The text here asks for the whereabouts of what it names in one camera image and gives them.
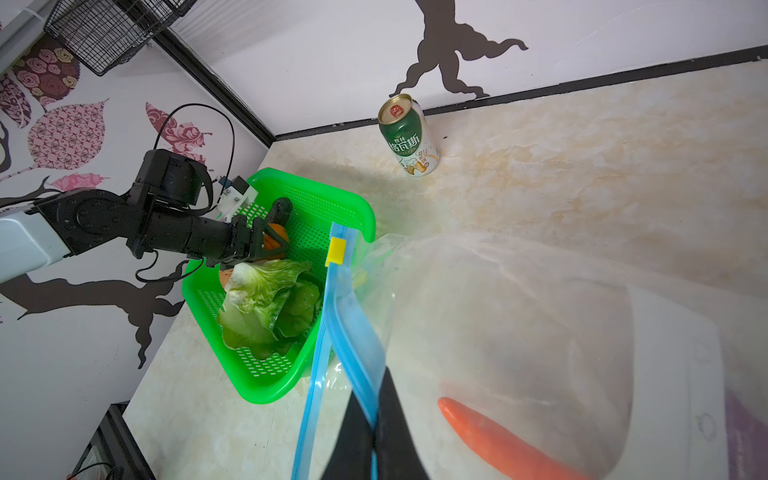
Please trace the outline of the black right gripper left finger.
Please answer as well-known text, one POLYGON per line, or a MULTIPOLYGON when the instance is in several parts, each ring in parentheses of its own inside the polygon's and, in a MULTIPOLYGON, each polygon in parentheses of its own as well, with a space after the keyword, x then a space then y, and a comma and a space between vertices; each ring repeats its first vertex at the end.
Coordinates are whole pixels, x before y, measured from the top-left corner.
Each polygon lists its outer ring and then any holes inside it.
POLYGON ((356 396, 350 396, 322 480, 371 480, 374 435, 356 396))

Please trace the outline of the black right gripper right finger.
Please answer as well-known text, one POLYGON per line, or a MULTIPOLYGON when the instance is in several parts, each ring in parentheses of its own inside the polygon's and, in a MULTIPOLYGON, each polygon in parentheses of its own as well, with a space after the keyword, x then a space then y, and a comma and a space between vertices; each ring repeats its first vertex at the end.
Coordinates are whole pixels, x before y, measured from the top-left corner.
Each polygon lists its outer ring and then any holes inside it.
POLYGON ((388 368, 379 393, 379 409, 374 433, 377 479, 429 480, 401 406, 388 368))

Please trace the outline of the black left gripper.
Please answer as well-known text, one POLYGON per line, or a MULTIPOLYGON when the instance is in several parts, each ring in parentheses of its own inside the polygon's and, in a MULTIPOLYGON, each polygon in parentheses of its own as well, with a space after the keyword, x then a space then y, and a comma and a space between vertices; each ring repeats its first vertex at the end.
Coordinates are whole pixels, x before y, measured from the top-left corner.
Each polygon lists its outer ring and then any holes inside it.
POLYGON ((152 250, 185 254, 234 267, 243 262, 282 259, 288 245, 264 246, 264 234, 276 236, 269 223, 285 227, 293 212, 287 197, 275 200, 265 217, 229 223, 206 217, 213 208, 213 182, 206 167, 165 149, 145 154, 139 173, 125 195, 134 225, 127 246, 140 259, 152 250))

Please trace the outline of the orange carrot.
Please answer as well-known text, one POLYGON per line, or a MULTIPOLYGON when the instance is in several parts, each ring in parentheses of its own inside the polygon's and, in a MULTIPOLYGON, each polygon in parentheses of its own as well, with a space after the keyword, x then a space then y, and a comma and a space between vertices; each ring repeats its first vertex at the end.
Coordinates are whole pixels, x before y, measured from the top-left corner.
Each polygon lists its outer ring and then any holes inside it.
POLYGON ((437 404, 464 444, 508 478, 587 479, 466 405, 448 397, 437 404))

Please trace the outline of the clear zip top bag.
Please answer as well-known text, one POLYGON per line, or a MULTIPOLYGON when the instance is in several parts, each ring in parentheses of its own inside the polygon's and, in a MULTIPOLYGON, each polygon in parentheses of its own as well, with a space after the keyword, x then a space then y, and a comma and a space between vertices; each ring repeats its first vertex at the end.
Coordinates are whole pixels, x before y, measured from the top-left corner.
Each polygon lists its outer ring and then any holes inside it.
POLYGON ((374 435, 386 368, 429 479, 510 479, 442 397, 587 479, 767 475, 765 294, 495 234, 334 225, 325 261, 296 479, 321 479, 352 394, 374 435))

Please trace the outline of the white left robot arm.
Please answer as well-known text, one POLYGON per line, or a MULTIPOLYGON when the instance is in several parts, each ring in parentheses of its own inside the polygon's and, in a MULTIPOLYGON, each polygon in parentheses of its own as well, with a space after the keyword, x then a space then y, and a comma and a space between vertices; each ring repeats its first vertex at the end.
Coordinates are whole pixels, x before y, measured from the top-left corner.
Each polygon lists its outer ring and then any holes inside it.
POLYGON ((132 255, 174 252, 222 270, 241 262, 287 254, 280 234, 293 212, 285 197, 274 201, 265 217, 232 215, 209 218, 199 208, 200 194, 214 197, 205 166, 164 149, 146 153, 128 192, 78 188, 1 215, 1 279, 23 274, 83 254, 123 238, 132 255))

